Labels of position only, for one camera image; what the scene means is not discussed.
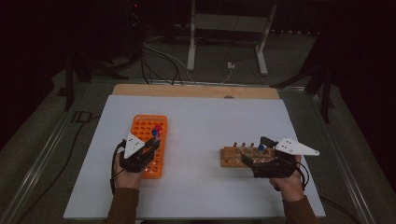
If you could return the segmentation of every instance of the wooden block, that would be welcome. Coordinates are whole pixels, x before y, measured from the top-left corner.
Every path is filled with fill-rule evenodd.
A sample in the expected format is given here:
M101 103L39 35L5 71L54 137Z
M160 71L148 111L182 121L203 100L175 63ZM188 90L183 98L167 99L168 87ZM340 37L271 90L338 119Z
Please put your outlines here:
M232 96L235 99L279 99L274 88L253 87L209 87L189 85L146 85L146 84L118 84L114 87L113 95L139 96L177 96L177 97L205 97L224 98Z
M220 150L220 166L248 168L241 162L242 154L253 159L254 162L268 162L275 158L275 150L270 147L262 151L256 147L224 147Z

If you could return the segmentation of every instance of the person's arm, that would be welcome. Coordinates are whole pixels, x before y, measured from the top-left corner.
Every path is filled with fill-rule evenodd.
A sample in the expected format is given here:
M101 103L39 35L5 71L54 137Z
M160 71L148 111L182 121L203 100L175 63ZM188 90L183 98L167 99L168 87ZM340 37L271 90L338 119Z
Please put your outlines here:
M129 173L120 167L120 154L116 156L115 163L116 191L110 210L108 211L107 224L134 224L136 207L139 201L139 188L144 173Z
M318 223L318 219L312 210L311 204L304 195L301 175L295 171L287 178L271 178L270 183L279 189L288 224Z

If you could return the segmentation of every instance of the black cable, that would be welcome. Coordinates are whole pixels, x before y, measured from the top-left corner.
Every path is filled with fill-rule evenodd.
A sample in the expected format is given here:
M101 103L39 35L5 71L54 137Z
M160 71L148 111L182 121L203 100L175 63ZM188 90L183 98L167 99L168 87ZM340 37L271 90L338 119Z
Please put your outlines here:
M30 207L23 213L23 215L20 217L20 219L18 219L17 223L20 224L24 218L26 218L26 216L29 214L29 212L35 207L35 205L44 197L44 195L50 190L50 188L52 188L52 186L55 184L55 182L59 179L59 177L61 176L61 174L64 172L64 170L66 169L68 163L70 162L72 155L73 155L73 151L78 139L78 135L81 132L82 128L84 127L85 124L91 122L93 119L99 119L100 116L97 117L93 117L91 119L89 119L88 121L85 121L81 124L81 126L78 128L78 131L75 135L75 138L73 140L73 144L70 147L70 151L69 151L69 155L67 156L67 160L66 163L64 164L64 167L62 167L61 171L56 175L56 177L52 180L52 182L49 184L49 186L40 194L40 196L38 196L38 198L32 203L32 205L30 205Z
M121 56L124 55L126 47L128 46L128 43L130 42L130 41L128 41L129 40L128 31L130 30L130 22L131 22L131 20L129 19L130 15L134 17L135 24L141 23L140 19L135 15L135 13L133 13L133 12L130 13L129 10L132 10L131 8L133 8L133 6L131 6L131 3L130 2L127 3L127 1L124 0L123 4L125 7L125 13L126 13L126 33L125 33L126 37L125 37L125 44L124 44L123 50L121 52ZM137 31L136 31L136 26L139 26L139 25L132 25L132 27L133 27L132 28L132 38L134 38L134 42L136 42L139 47L138 52L137 53L127 52L127 53L129 53L128 62L121 63L118 65L113 65L113 66L110 66L109 68L119 72L119 71L122 71L122 70L125 70L125 69L131 67L139 59L140 54L142 53L141 49L142 49L142 43L143 43L144 38L143 39L140 38L140 35L142 35L142 34L141 33L138 34L137 32L142 32L142 31L138 30L139 27L137 27Z
M153 57L158 57L158 58L161 58L161 59L166 59L166 60L168 60L169 62L171 62L171 63L173 64L173 66L176 68L176 74L174 75L174 77L173 77L173 79L172 79L172 83L170 83L171 85L174 85L174 84L175 84L175 80L176 80L177 77L179 77L179 79L180 79L180 72L179 72L179 70L178 70L176 64L175 64L168 56L163 55L163 54L161 54L162 56L160 56L160 55L155 55L155 54L151 54L151 53L147 53L147 52L144 52L144 53L147 54L147 55L153 56Z
M127 6L126 1L123 1L123 4L124 4L125 14L126 14L126 34L125 34L126 37L125 37L125 41L124 41L124 46L122 48L121 56L124 55L124 53L126 51L126 47L128 46L128 43L130 42L130 41L128 41L129 40L128 32L129 32L129 28L130 28L129 23L131 22L129 19L129 11L128 11L128 6ZM94 10L95 16L97 17L97 20L100 20L100 16L98 15L98 10L99 9L95 6L95 10ZM133 13L133 16L137 21L139 21L139 19L137 18L137 16L134 13ZM143 42L143 40L140 40L139 34L136 33L136 29L132 30L132 38L134 38L135 42L137 42L137 44L139 45L138 47L141 48L141 43L139 41ZM120 71L123 71L123 70L131 67L132 65L134 65L138 61L142 51L139 50L137 53L132 53L132 52L127 52L127 53L130 53L130 55L128 57L128 61L125 63L119 63L116 65L109 65L108 63L102 63L99 61L97 61L96 63L102 65L104 68L110 69L111 71L120 72Z
M309 182L309 173L308 173L308 170L306 169L306 167L305 167L302 163L300 163L300 162L298 162L298 161L297 161L297 163L300 164L301 166L303 166L303 168L304 168L304 170L305 170L305 172L306 172L306 182L303 181L304 188L305 188L306 185L307 185L308 182Z
M304 190L305 187L306 187L306 185L307 185L308 182L309 182L309 173L308 173L308 170L306 169L306 167L305 167L304 165L302 165L302 164L301 164L300 162L298 162L298 161L297 161L297 163L300 164L300 165L305 169L305 172L306 172L307 178L306 178L306 181L304 181L304 180L305 180L305 177L304 177L303 172L301 171L300 168L298 168L298 167L296 168L296 170L300 173L300 175L301 175L302 178L303 178L303 190ZM350 217L352 220L354 220L355 223L360 224L359 221L358 221L355 217L353 217L343 206L339 205L338 203L332 202L331 200L329 200L329 199L327 199L327 198L325 198L325 197L322 197L322 196L320 196L320 195L319 195L319 198L320 198L323 202L328 203L329 205L331 205L331 206L337 208L338 210L340 210L341 212L343 212L344 214L346 214L348 217Z
M244 66L246 66L248 68L248 70L250 71L250 73L253 74L253 76L256 77L260 81L261 85L263 85L261 76L256 74L256 72L250 67L249 63L247 63L243 60L236 60L236 61L234 61L234 63L242 63Z
M233 27L233 31L236 29L236 26L237 26L238 23L239 23L239 18L240 18L240 16L238 16L238 19L236 20L235 26ZM220 67L222 67L222 66L224 65L225 61L227 60L228 56L230 55L230 52L231 52L231 49L232 49L232 48L233 48L233 44L231 44L230 48L228 49L228 52L227 52L227 54L225 55L224 60L223 60L223 62L221 63Z
M152 73L152 74L154 74L156 77L158 77L159 79L161 79L161 80L163 80L163 81L165 81L166 83L168 83L168 84L171 84L172 85L172 83L171 82L169 82L168 80L166 80L166 78L164 78L164 77L161 77L160 75L158 75L154 70L152 70L151 69L151 67L146 63L146 62L143 62L143 65L145 65L147 68L148 68L148 70L150 71L150 73Z
M142 69L142 76L143 76L143 78L145 79L146 83L147 83L148 85L151 84L151 83L152 83L152 80L151 80L151 82L149 82L148 79L146 78L146 75L145 75L144 55L143 55L143 54L140 54L140 67L141 67L141 69Z
M215 40L208 39L211 35L213 35L215 37ZM206 43L207 45L232 45L232 44L234 44L238 41L241 41L241 40L248 40L252 36L253 36L253 33L248 33L248 34L243 35L242 37L233 38L233 40L224 42L221 39L221 35L218 34L217 32L214 32L213 34L205 35L203 37L198 37L197 39ZM196 45L203 46L204 44L197 42Z
M175 69L176 69L176 74L175 74L174 78L172 79L171 85L173 85L173 84L175 83L175 80L176 80L177 77L178 77L178 79L179 79L180 84L183 85L183 82L181 81L180 70L178 69L178 67L177 67L177 65L175 64L175 62L174 62L168 55L166 55L166 54L164 54L164 53L162 53L162 52L159 52L159 51L157 51L157 50L154 50L154 49L146 48L146 47L144 47L144 46L142 47L142 49L149 50L149 51L155 52L155 53L157 53L157 54L160 54L160 55L162 55L162 57L160 57L160 58L163 58L163 59L166 59L167 61L169 61L169 62L175 67Z
M124 170L122 169L121 171L119 171L118 173L116 173L116 174L114 175L114 166L115 166L115 164L116 164L116 156L117 156L117 153L118 153L120 147L124 147L124 148L125 148L125 146L126 146L126 140L125 140L125 139L122 139L122 142L119 143L119 144L117 145L116 149L114 149L114 152L113 152L113 159L111 160L110 187L111 187L111 192L113 193L113 195L114 195L114 193L116 192L116 185L115 185L115 183L114 183L114 178L115 178L117 175L119 175L121 172L124 171Z
M219 3L218 3L218 8L217 8L217 10L218 10L218 14L220 15L221 14L221 0L219 0ZM240 6L240 7L242 7L242 8L240 8L241 9L241 11L244 11L245 10L245 8L243 7L243 6ZM234 32L235 31L235 29L236 29L236 26L237 26L237 24L238 24L238 22L239 22L239 17L240 17L241 15L238 15L238 19L237 19L237 21L236 21L236 24L235 24L235 26L234 26L234 28L232 29L232 32ZM207 38L208 37L210 37L210 35L213 35L217 40L216 41L211 41L211 40L208 40ZM234 44L235 42L238 42L238 41L240 41L240 40L244 40L244 39L248 39L249 37L251 37L253 35L253 33L248 33L248 34L246 34L246 32L244 32L244 35L242 36L242 37L239 37L239 38L235 38L234 40L231 40L231 41L228 41L228 42L222 42L221 41L221 31L215 31L215 30L209 30L209 33L207 33L206 35L204 35L203 37L200 37L200 38L197 38L198 40L202 40L202 41L204 41L204 42L206 42L206 43L208 43L208 44L220 44L220 45L232 45L232 44Z
M361 223L358 221L357 218L355 218L352 214L350 214L350 213L349 213L343 206L341 206L340 204L335 203L335 202L333 202L333 201L331 201L331 200L329 200L329 199L327 199L327 198L325 198L325 197L323 197L323 196L320 196L320 195L319 195L319 198L320 198L323 202L325 202L325 203L327 203L327 204L333 206L334 208L340 210L342 213L344 213L345 215L347 215L348 217L350 217L355 223L361 224Z

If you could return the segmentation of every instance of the brown sleeve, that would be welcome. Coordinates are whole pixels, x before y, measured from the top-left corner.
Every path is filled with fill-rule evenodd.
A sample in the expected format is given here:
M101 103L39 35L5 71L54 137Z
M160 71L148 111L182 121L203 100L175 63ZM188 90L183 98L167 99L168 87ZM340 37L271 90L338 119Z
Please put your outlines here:
M283 201L286 220L288 224L316 224L318 219L312 210L311 204L306 196L300 201L289 203Z
M138 202L138 189L116 189L106 223L134 224Z

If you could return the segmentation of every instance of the orange test tube rack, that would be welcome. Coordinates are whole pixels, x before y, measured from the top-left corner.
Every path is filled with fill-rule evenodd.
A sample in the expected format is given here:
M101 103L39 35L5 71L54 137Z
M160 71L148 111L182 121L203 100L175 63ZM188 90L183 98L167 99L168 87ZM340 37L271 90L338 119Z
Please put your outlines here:
M131 133L143 142L152 138L151 131L156 125L161 126L160 147L154 152L154 159L146 167L144 179L159 179L163 175L163 155L165 149L167 117L164 115L136 115L132 123Z

